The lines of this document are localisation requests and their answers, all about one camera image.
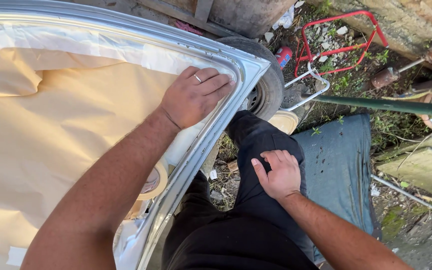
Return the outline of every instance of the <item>green metal pole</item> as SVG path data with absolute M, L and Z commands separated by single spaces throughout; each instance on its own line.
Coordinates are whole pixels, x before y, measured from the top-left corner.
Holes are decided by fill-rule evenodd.
M 301 97 L 303 99 L 309 96 L 310 95 L 308 94 L 301 94 Z M 371 99 L 371 98 L 359 98 L 359 97 L 343 97 L 343 96 L 333 96 L 333 95 L 318 95 L 317 97 L 313 98 L 313 100 L 335 103 L 335 104 L 342 104 L 342 105 L 349 105 L 349 106 L 396 111 L 402 113 L 432 115 L 432 103 Z

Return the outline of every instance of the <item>leg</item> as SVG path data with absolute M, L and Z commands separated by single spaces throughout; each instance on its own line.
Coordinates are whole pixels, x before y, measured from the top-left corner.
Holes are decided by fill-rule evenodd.
M 164 242 L 161 257 L 162 269 L 168 267 L 174 252 L 196 229 L 223 215 L 209 200 L 209 183 L 198 171 L 181 200 L 181 212 L 174 217 L 173 226 Z
M 300 145 L 265 120 L 247 110 L 239 111 L 229 123 L 229 137 L 239 148 L 237 166 L 241 176 L 235 206 L 230 212 L 243 213 L 271 222 L 282 230 L 311 260 L 314 261 L 313 243 L 279 203 L 268 196 L 259 183 L 251 164 L 257 158 L 266 172 L 271 168 L 260 154 L 264 151 L 287 150 L 295 156 L 301 171 L 301 193 L 306 196 L 304 153 Z

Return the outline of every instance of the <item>fire extinguisher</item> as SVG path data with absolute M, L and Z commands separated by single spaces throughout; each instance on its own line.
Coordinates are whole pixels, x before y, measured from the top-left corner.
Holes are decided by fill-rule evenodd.
M 283 70 L 284 66 L 288 63 L 288 61 L 291 59 L 291 56 L 293 56 L 293 51 L 287 46 L 280 47 L 276 54 L 274 55 L 277 59 L 277 62 L 279 63 L 279 66 L 281 67 L 281 70 Z

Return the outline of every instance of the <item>wedding ring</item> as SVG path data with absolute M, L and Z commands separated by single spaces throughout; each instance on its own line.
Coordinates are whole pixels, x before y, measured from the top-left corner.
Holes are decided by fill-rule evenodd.
M 196 76 L 196 74 L 195 75 L 193 75 L 194 77 L 196 77 L 196 79 L 198 79 L 198 81 L 199 81 L 199 83 L 203 83 L 202 81 L 201 81 L 201 79 L 200 78 L 198 78 L 198 76 Z

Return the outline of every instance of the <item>tire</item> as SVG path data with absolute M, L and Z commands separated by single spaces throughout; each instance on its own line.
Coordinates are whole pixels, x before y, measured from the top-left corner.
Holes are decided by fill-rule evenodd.
M 271 62 L 271 66 L 248 95 L 248 110 L 263 120 L 269 120 L 283 102 L 283 72 L 273 53 L 265 46 L 242 36 L 228 36 L 217 39 L 225 45 L 248 52 Z

